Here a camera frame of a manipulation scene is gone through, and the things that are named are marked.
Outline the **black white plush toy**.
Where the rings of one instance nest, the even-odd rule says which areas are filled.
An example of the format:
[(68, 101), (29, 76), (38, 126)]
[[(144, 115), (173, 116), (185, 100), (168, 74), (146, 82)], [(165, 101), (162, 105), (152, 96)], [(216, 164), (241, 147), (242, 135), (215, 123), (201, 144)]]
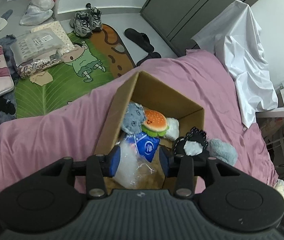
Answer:
[(208, 158), (208, 142), (206, 132), (193, 127), (184, 137), (178, 137), (173, 144), (173, 154), (191, 156), (194, 161), (202, 161)]

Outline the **plush hamburger toy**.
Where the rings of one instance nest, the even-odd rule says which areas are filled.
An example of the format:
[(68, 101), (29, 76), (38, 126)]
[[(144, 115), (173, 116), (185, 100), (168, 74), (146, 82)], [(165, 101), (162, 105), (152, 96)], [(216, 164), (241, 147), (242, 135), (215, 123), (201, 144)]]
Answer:
[(142, 124), (142, 131), (150, 137), (163, 137), (169, 125), (163, 114), (155, 110), (145, 110), (146, 120)]

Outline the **light blue plush toy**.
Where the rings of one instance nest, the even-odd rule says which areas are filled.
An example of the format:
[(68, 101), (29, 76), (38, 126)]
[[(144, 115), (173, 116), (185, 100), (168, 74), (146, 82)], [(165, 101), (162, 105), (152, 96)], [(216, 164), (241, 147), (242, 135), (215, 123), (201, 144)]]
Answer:
[(207, 149), (211, 157), (222, 160), (231, 166), (235, 166), (238, 154), (232, 145), (220, 139), (213, 138), (209, 140)]

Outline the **blue white plastic package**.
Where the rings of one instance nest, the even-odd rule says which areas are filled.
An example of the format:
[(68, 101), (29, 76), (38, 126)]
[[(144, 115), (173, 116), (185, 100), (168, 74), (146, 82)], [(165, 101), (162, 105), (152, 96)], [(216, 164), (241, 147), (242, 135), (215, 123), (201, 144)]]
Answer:
[(126, 189), (156, 188), (158, 171), (152, 163), (160, 139), (145, 132), (124, 134), (117, 143), (120, 147), (120, 162), (113, 180)]

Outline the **pink bed sheet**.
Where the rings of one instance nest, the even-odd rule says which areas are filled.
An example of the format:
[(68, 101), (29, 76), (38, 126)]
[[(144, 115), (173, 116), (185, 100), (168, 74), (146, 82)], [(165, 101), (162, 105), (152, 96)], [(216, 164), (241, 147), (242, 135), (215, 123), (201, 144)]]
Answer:
[[(139, 70), (148, 72), (204, 108), (204, 131), (237, 151), (236, 168), (274, 186), (278, 174), (258, 124), (242, 124), (235, 85), (223, 65), (205, 50), (188, 50), (177, 59), (154, 59)], [(90, 156), (117, 89), (128, 72), (93, 89), (69, 105), (44, 116), (0, 125), (0, 191), (65, 156)]]

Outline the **green cartoon floor mat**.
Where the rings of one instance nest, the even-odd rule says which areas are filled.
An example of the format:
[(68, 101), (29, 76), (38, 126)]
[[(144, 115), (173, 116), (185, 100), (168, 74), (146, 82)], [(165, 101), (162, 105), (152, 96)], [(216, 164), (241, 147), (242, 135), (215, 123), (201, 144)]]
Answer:
[(18, 81), (18, 118), (48, 114), (135, 68), (120, 36), (107, 24), (90, 38), (73, 33), (69, 38), (75, 50), (60, 64)]

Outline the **black slipper near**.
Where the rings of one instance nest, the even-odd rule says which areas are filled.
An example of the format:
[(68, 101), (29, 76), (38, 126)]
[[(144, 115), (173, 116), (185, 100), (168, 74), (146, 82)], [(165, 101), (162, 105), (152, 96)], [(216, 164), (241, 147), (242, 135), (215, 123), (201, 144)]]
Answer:
[(142, 63), (144, 63), (145, 61), (149, 60), (149, 59), (160, 59), (161, 55), (158, 52), (151, 52), (148, 53), (148, 55), (146, 57), (144, 57), (142, 60), (138, 61), (136, 66), (140, 66)]

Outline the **black slipper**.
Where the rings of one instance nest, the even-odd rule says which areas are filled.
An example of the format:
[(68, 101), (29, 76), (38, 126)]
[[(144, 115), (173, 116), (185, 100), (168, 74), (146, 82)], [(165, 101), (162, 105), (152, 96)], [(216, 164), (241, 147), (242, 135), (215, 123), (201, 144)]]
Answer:
[(160, 59), (161, 55), (158, 52), (151, 52), (148, 53), (148, 55), (146, 57), (144, 57), (142, 60), (138, 61), (136, 66), (140, 66), (142, 63), (144, 63), (145, 61), (149, 60), (149, 59)]
[(139, 33), (135, 29), (128, 28), (125, 30), (124, 35), (147, 53), (154, 52), (154, 46), (150, 44), (150, 40), (145, 33)]

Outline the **black slipper far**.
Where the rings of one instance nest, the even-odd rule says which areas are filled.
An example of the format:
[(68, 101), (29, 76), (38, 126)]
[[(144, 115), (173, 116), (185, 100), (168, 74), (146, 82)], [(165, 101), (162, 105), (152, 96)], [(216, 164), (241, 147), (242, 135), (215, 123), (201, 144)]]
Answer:
[(125, 30), (124, 35), (147, 53), (154, 52), (154, 46), (150, 44), (150, 40), (145, 33), (139, 33), (135, 29), (128, 28)]

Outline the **packaged fabric bundle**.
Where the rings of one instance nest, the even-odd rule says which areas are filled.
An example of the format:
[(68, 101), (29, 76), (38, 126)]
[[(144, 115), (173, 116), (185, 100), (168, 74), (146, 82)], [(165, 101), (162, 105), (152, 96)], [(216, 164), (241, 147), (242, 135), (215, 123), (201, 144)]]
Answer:
[(16, 38), (10, 49), (16, 72), (27, 78), (62, 62), (75, 46), (58, 21), (43, 24)]

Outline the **grey sneaker right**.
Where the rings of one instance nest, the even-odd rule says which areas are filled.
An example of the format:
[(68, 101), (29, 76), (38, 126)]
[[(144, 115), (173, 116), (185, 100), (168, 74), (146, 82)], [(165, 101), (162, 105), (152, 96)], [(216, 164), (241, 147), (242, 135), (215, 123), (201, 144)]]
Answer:
[(92, 7), (90, 9), (89, 24), (90, 24), (92, 31), (102, 31), (103, 24), (101, 21), (101, 16), (102, 16), (102, 12), (98, 8)]

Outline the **grey sneaker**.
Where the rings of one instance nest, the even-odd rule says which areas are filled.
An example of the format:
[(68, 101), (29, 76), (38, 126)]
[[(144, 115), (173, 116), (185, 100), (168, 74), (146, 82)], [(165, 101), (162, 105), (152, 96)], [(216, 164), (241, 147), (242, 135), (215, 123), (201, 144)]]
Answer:
[(103, 24), (101, 21), (101, 16), (102, 16), (102, 12), (98, 8), (92, 7), (90, 9), (89, 24), (90, 24), (92, 31), (102, 31)]
[(87, 12), (75, 12), (70, 20), (70, 26), (73, 28), (75, 35), (81, 38), (91, 37), (93, 33), (89, 24), (89, 15)]

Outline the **white cloth cover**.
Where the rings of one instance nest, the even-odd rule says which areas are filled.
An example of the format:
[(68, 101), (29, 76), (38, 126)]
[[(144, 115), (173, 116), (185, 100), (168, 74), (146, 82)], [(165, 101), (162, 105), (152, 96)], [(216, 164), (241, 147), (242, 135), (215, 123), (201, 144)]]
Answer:
[(250, 6), (235, 0), (192, 37), (200, 49), (214, 54), (232, 77), (246, 128), (255, 123), (257, 112), (278, 107), (260, 33)]

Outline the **grey sneaker left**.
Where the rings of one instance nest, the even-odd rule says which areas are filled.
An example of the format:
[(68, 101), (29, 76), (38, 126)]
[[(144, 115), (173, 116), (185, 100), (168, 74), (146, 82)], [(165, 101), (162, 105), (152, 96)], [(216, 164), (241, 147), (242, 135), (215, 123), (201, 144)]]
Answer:
[(89, 24), (89, 15), (87, 12), (75, 12), (70, 20), (70, 26), (73, 28), (75, 35), (81, 38), (91, 37), (93, 33)]

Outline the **grey door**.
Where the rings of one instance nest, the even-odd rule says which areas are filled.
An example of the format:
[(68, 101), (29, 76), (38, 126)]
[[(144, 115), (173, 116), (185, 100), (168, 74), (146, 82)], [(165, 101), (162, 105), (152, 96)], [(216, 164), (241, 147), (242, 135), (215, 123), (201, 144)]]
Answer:
[[(235, 0), (147, 0), (141, 16), (178, 55), (197, 47), (192, 37)], [(253, 5), (258, 0), (240, 0)]]

